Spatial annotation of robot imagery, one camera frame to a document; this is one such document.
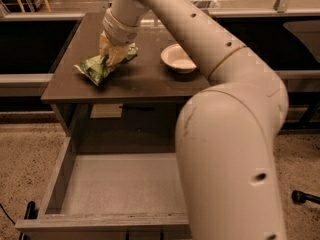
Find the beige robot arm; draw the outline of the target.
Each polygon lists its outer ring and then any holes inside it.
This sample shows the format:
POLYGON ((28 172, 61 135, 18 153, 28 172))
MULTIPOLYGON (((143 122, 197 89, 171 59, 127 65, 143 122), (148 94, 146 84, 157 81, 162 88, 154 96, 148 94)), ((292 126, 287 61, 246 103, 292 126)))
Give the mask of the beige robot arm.
POLYGON ((152 11, 208 80, 183 107, 176 157, 193 240, 287 240, 273 146, 288 113, 281 78, 188 0, 113 0, 101 46, 134 42, 152 11))

